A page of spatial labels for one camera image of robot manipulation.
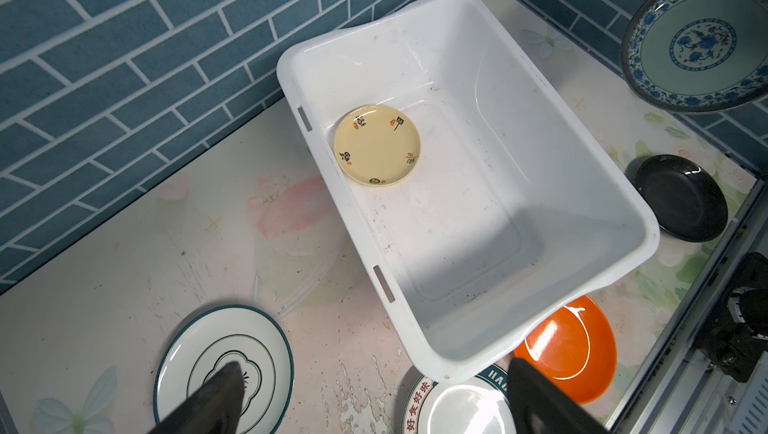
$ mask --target orange plate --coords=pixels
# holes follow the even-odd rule
[[[616,339],[597,304],[582,296],[560,308],[514,350],[579,404],[608,390],[616,374]]]

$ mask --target white plastic basin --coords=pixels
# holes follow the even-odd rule
[[[461,382],[658,246],[653,213],[480,0],[421,0],[288,49],[277,75],[416,368]],[[411,175],[358,184],[332,150],[363,104],[422,137]]]

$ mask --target rectangular slot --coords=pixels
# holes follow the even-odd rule
[[[379,279],[379,284],[382,286],[382,289],[384,289],[384,294],[386,294],[387,300],[390,303],[395,302],[395,296],[392,294],[392,290],[389,289],[389,284],[384,279],[384,274],[382,274],[382,270],[379,265],[373,267],[373,272],[376,273],[376,277]]]
[[[304,127],[306,128],[307,132],[312,131],[312,124],[310,124],[310,120],[306,118],[306,113],[304,112],[304,108],[299,106],[299,115],[301,116],[301,120],[304,121]]]

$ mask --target yellow plate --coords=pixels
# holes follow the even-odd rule
[[[404,113],[385,105],[364,105],[341,121],[333,149],[339,166],[352,179],[381,187],[411,173],[422,142]]]

